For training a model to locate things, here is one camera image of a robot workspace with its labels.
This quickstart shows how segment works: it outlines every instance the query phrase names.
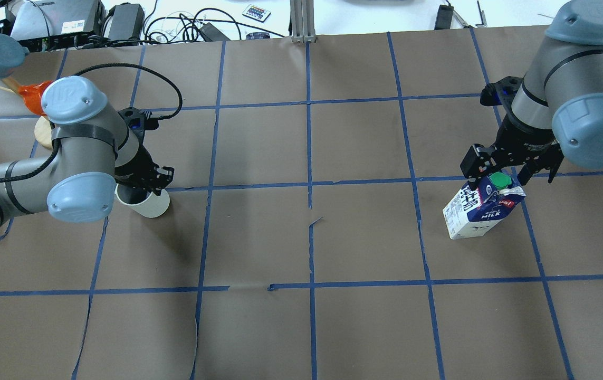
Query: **red logo on carton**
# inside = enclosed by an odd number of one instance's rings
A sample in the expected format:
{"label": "red logo on carton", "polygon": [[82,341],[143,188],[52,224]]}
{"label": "red logo on carton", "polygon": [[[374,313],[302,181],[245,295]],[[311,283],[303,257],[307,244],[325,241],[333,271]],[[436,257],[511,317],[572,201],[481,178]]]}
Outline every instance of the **red logo on carton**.
{"label": "red logo on carton", "polygon": [[508,207],[508,208],[514,207],[514,202],[511,201],[510,199],[501,199],[501,201],[499,201],[499,204],[502,204],[502,205],[504,205],[505,207]]}

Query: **green cap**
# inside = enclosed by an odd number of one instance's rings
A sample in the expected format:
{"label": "green cap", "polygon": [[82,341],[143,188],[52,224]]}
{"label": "green cap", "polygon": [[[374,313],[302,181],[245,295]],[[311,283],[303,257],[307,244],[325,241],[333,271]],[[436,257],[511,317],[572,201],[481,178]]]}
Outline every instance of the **green cap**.
{"label": "green cap", "polygon": [[501,172],[490,175],[489,180],[498,190],[503,190],[512,184],[512,178]]}

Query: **blue and white carton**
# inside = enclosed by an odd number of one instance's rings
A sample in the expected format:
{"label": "blue and white carton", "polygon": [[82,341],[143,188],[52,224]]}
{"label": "blue and white carton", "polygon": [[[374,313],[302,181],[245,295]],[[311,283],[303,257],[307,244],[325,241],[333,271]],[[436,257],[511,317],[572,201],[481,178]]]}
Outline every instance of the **blue and white carton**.
{"label": "blue and white carton", "polygon": [[500,172],[484,177],[475,190],[465,183],[443,210],[449,238],[484,236],[524,197],[526,194],[518,182]]}

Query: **metal post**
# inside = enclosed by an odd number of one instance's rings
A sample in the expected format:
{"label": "metal post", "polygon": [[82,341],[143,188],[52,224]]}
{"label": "metal post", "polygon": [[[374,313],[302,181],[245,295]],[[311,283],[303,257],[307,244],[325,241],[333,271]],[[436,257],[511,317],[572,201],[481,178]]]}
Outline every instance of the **metal post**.
{"label": "metal post", "polygon": [[313,0],[290,0],[292,42],[315,42]]}

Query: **wooden disc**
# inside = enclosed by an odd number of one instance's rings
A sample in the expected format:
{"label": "wooden disc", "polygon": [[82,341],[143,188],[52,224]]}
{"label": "wooden disc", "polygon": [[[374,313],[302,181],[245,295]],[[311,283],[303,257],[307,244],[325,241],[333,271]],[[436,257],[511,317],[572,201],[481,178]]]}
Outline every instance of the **wooden disc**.
{"label": "wooden disc", "polygon": [[53,149],[51,144],[50,122],[44,116],[41,116],[34,126],[34,138],[46,149]]}

